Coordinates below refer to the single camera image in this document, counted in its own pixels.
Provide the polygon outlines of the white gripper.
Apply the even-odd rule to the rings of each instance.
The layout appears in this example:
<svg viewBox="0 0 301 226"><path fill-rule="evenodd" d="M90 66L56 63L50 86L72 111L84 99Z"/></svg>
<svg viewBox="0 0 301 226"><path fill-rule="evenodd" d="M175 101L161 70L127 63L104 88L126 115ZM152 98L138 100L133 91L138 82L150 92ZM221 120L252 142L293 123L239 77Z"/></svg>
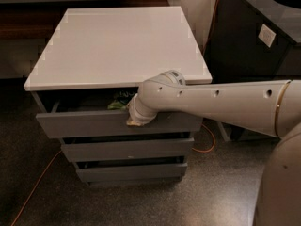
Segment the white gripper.
<svg viewBox="0 0 301 226"><path fill-rule="evenodd" d="M136 94L128 104L129 119L126 121L128 126L141 127L157 116L157 112L143 105L138 94Z"/></svg>

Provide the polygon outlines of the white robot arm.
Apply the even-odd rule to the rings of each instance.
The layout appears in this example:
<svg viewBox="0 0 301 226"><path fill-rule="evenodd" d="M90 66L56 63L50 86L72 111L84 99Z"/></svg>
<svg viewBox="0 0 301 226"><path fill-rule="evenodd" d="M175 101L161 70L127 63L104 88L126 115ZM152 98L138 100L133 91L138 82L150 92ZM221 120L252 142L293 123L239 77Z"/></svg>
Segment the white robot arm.
<svg viewBox="0 0 301 226"><path fill-rule="evenodd" d="M278 137L252 226L301 226L300 80L187 86L179 72L168 71L141 83L128 109L131 125L145 125L162 111L181 111Z"/></svg>

